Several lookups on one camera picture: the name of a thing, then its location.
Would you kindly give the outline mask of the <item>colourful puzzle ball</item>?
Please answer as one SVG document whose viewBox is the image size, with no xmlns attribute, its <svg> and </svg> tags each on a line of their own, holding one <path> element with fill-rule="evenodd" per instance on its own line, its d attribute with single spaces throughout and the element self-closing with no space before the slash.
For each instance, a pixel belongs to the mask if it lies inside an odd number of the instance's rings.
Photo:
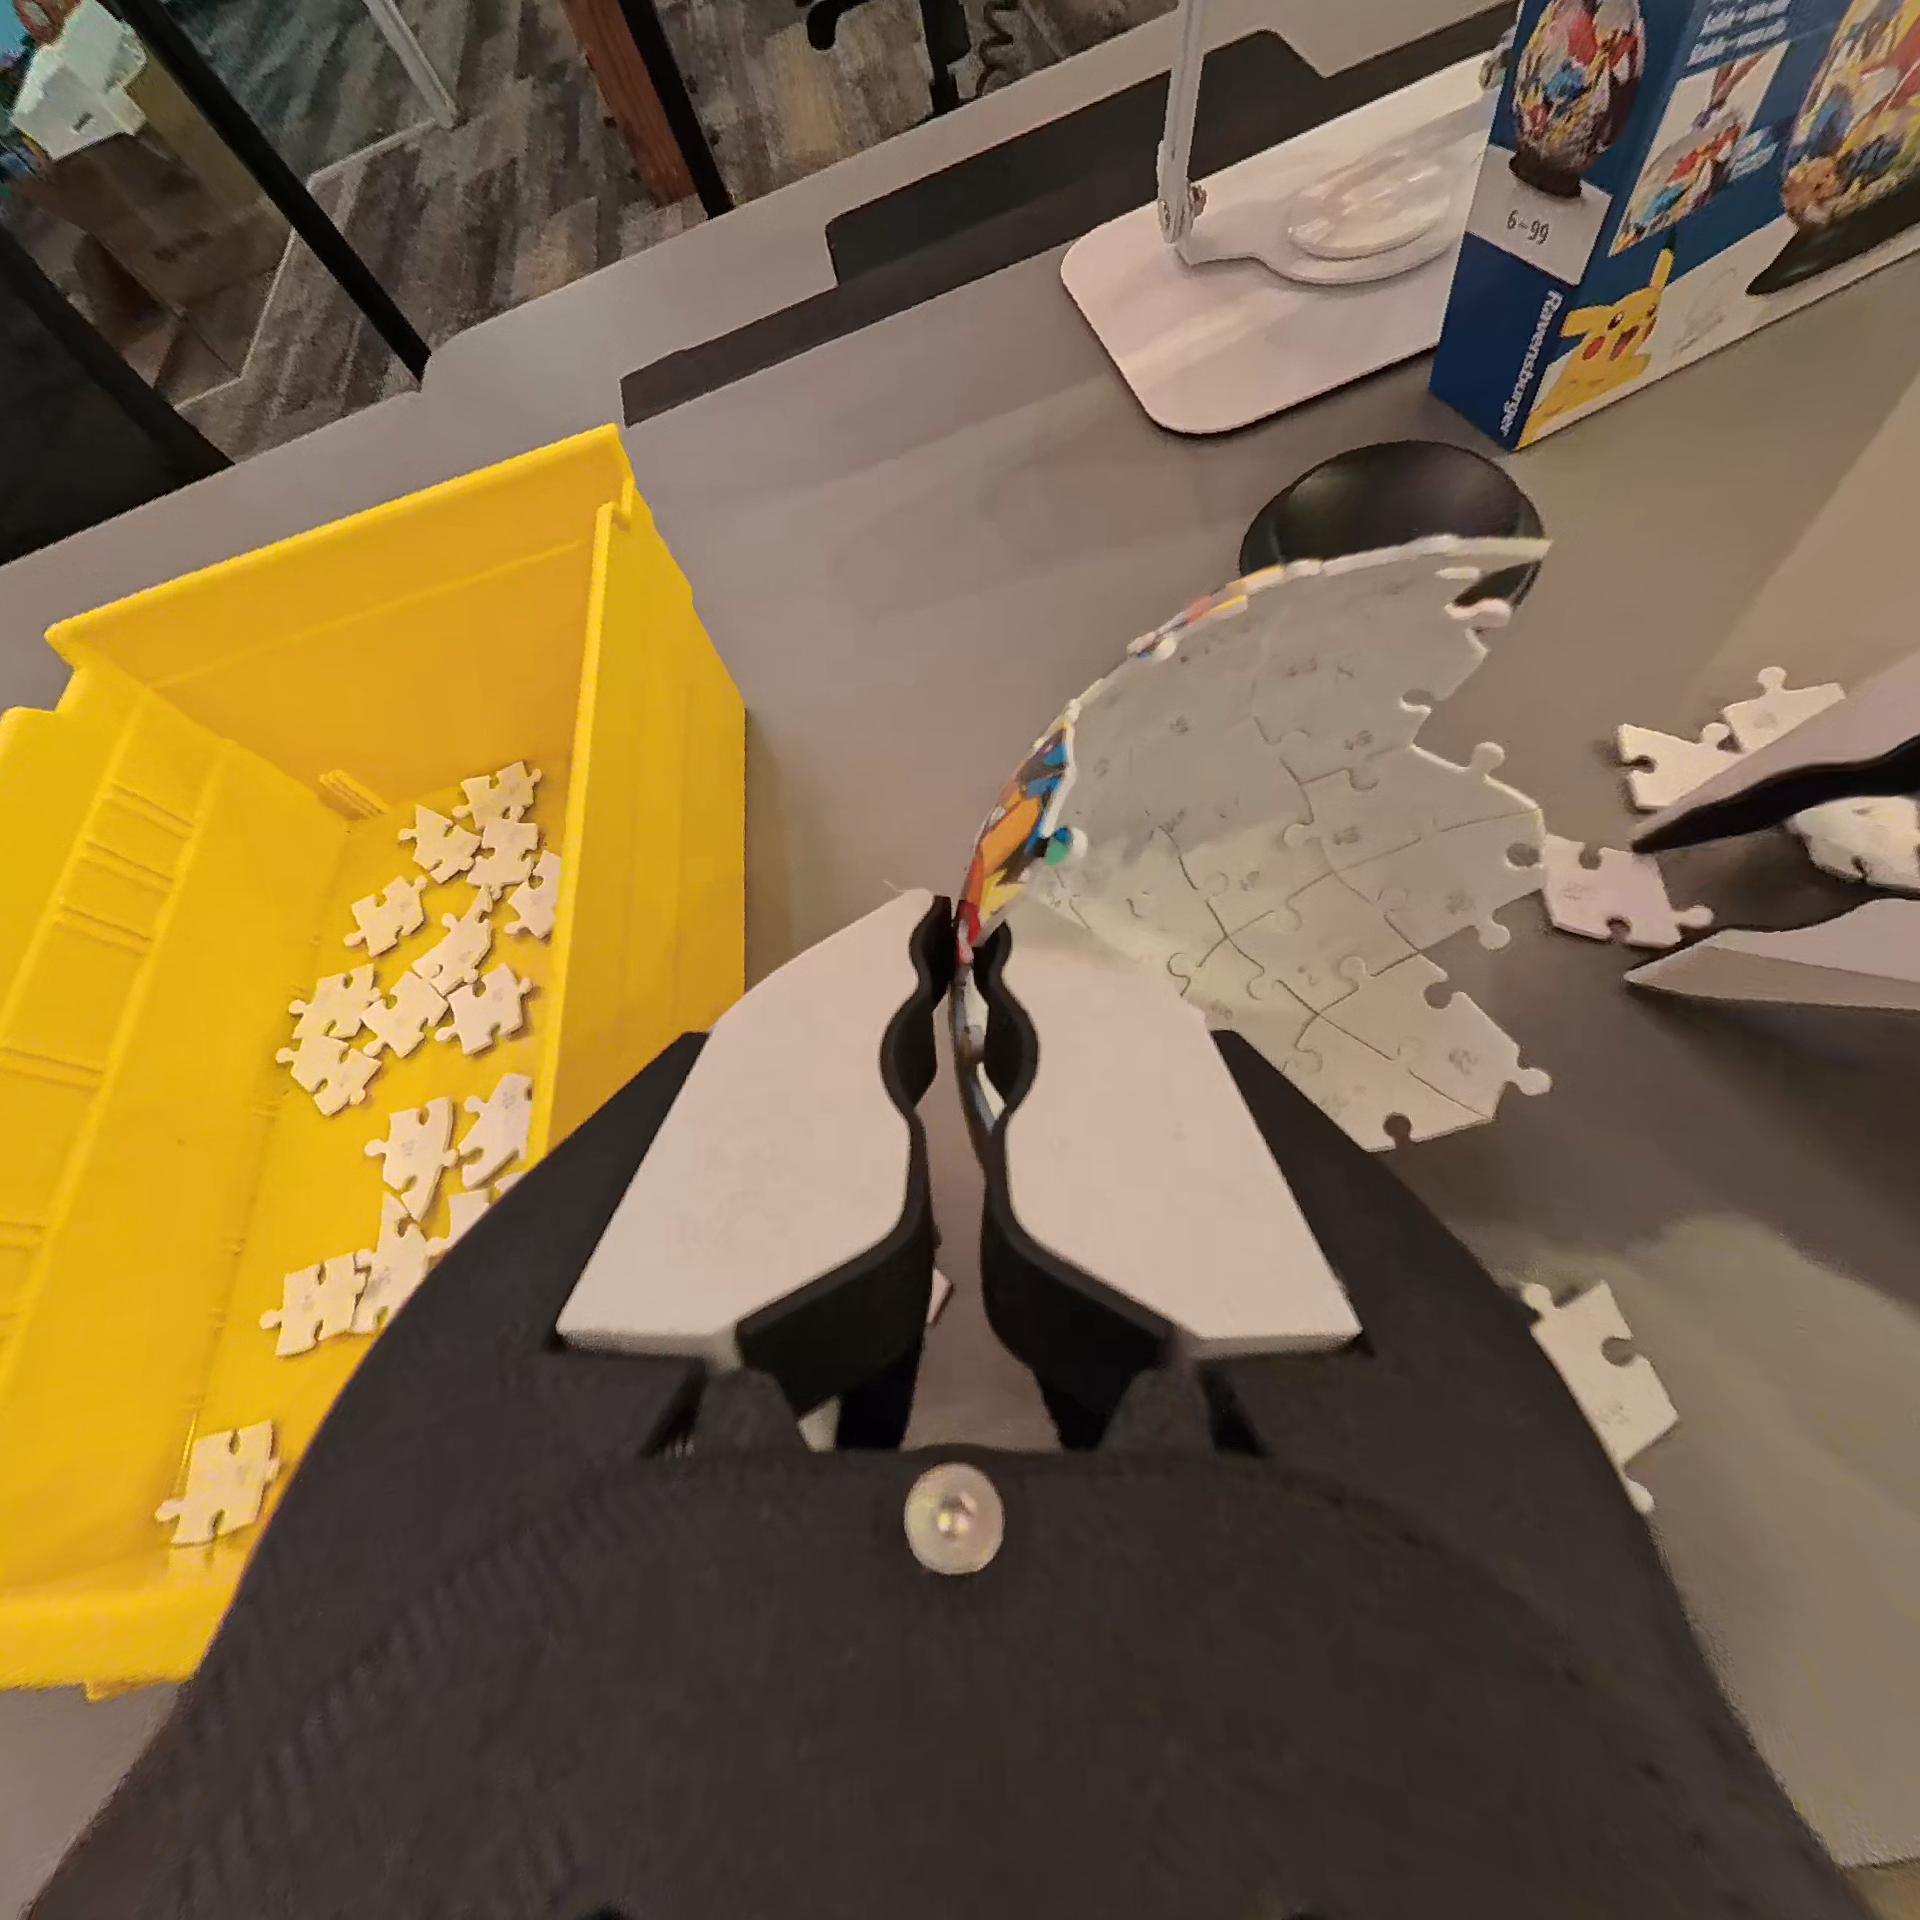
<svg viewBox="0 0 1920 1920">
<path fill-rule="evenodd" d="M 952 1056 L 1000 1115 L 976 949 L 1063 931 L 1242 1034 L 1350 1138 L 1386 1149 L 1552 1087 L 1432 949 L 1509 942 L 1545 816 L 1503 750 L 1422 746 L 1550 553 L 1428 534 L 1255 568 L 1137 634 L 1031 743 L 956 899 Z"/>
</svg>

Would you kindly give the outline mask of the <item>blue puzzle box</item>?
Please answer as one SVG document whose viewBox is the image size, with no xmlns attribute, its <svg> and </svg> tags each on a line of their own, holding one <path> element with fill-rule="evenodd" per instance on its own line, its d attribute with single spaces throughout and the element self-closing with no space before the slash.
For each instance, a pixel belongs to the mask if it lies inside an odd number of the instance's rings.
<svg viewBox="0 0 1920 1920">
<path fill-rule="evenodd" d="M 1521 3 L 1428 387 L 1527 448 L 1916 229 L 1916 1 Z"/>
</svg>

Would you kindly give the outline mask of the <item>black partition frame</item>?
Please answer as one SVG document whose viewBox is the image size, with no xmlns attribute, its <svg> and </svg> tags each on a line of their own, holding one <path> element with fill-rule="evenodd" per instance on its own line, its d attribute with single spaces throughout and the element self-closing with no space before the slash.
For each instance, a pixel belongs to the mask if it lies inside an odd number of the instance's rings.
<svg viewBox="0 0 1920 1920">
<path fill-rule="evenodd" d="M 404 318 L 385 285 L 356 254 L 345 233 L 313 200 L 298 174 L 276 150 L 265 129 L 228 90 L 199 46 L 170 19 L 159 1 L 120 1 L 120 17 L 141 38 L 157 63 L 175 79 L 184 97 L 213 125 L 221 143 L 240 159 L 262 197 L 298 234 L 327 277 L 349 296 L 376 338 L 412 379 L 422 379 L 430 346 Z"/>
</svg>

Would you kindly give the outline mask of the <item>black flat mat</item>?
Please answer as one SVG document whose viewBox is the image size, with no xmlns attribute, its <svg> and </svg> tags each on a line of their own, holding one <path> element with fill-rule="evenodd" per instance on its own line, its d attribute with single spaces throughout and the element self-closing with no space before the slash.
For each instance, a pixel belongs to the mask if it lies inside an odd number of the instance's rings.
<svg viewBox="0 0 1920 1920">
<path fill-rule="evenodd" d="M 1319 72 L 1273 29 L 1206 54 L 1190 171 L 1209 177 L 1445 69 L 1477 63 L 1513 19 L 1488 6 Z M 824 226 L 833 285 L 621 376 L 638 424 L 948 289 L 1069 243 L 1149 203 L 1167 79 L 1156 74 L 901 185 Z"/>
</svg>

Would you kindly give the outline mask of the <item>wooden post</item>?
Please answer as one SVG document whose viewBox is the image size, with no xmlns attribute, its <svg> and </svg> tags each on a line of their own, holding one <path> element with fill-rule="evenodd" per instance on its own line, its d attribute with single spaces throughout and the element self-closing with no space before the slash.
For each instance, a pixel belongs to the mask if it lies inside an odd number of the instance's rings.
<svg viewBox="0 0 1920 1920">
<path fill-rule="evenodd" d="M 559 6 L 647 194 L 660 206 L 692 199 L 696 182 L 624 6 L 618 1 L 559 1 Z"/>
</svg>

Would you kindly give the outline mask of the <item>black round stand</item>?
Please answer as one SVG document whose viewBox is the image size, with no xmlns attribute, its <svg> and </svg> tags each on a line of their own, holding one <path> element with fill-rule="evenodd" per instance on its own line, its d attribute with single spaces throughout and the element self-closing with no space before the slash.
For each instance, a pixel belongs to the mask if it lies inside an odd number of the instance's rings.
<svg viewBox="0 0 1920 1920">
<path fill-rule="evenodd" d="M 1238 541 L 1238 576 L 1432 537 L 1545 539 L 1528 496 L 1473 448 L 1396 438 L 1349 448 L 1269 498 Z"/>
</svg>

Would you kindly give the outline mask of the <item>yellow plastic bin stack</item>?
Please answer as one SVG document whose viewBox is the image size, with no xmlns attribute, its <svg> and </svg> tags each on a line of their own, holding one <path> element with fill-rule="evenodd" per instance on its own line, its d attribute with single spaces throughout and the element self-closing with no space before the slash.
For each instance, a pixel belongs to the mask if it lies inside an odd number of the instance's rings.
<svg viewBox="0 0 1920 1920">
<path fill-rule="evenodd" d="M 522 1177 L 745 992 L 746 720 L 614 424 L 48 642 L 57 705 L 5 715 L 2 1666 L 109 1695 L 201 1664 L 378 1336 L 279 1362 L 255 1318 L 327 1230 L 288 1010 L 397 827 L 541 770 L 556 931 L 460 1071 L 534 1075 Z"/>
</svg>

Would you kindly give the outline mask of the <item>pile of puzzle pieces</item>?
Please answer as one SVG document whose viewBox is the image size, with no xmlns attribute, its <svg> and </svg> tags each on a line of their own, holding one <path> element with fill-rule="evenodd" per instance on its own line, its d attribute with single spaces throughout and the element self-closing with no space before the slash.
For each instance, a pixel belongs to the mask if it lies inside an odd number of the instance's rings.
<svg viewBox="0 0 1920 1920">
<path fill-rule="evenodd" d="M 460 1071 L 522 1038 L 553 939 L 562 854 L 537 821 L 541 770 L 469 775 L 396 835 L 408 867 L 351 902 L 359 963 L 289 1002 L 276 1051 L 328 1149 L 317 1258 L 286 1270 L 255 1318 L 279 1362 L 374 1336 L 430 1267 L 522 1171 L 527 1069 L 466 1089 Z"/>
</svg>

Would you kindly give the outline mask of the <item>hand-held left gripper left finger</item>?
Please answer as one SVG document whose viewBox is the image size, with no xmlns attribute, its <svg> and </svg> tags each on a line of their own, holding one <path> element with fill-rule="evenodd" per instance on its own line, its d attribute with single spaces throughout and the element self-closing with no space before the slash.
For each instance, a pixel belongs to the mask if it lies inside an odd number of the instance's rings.
<svg viewBox="0 0 1920 1920">
<path fill-rule="evenodd" d="M 933 1294 L 918 1106 L 950 977 L 950 899 L 898 893 L 720 1014 L 559 1310 L 559 1341 L 752 1370 L 801 1421 L 898 1374 Z"/>
</svg>

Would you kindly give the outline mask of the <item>white rounded object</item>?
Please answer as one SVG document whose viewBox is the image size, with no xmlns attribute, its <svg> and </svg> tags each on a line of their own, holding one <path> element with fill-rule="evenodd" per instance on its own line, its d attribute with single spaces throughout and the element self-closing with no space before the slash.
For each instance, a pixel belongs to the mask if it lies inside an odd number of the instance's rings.
<svg viewBox="0 0 1920 1920">
<path fill-rule="evenodd" d="M 1145 416 L 1206 438 L 1436 346 L 1516 34 L 1200 177 L 1206 6 L 1174 17 L 1154 200 L 1063 288 Z"/>
</svg>

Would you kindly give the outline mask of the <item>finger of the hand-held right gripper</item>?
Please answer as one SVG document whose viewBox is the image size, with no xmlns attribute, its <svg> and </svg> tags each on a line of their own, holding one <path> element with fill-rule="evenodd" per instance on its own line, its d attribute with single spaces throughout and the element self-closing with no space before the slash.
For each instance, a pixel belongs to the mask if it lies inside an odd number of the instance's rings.
<svg viewBox="0 0 1920 1920">
<path fill-rule="evenodd" d="M 1630 969 L 1625 986 L 1694 1000 L 1917 1013 L 1917 899 L 1878 896 L 1800 927 L 1725 927 Z"/>
<path fill-rule="evenodd" d="M 1708 845 L 1815 806 L 1916 793 L 1917 656 L 1909 656 L 1657 810 L 1631 834 L 1631 850 Z"/>
</svg>

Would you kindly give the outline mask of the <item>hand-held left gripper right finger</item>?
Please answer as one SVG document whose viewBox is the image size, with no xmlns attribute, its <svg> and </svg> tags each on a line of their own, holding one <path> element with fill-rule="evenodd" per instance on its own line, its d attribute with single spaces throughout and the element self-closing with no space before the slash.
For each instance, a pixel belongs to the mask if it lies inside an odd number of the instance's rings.
<svg viewBox="0 0 1920 1920">
<path fill-rule="evenodd" d="M 1066 1449 L 1145 1374 L 1360 1338 L 1206 1018 L 1086 930 L 976 949 L 976 1158 L 982 1306 Z"/>
</svg>

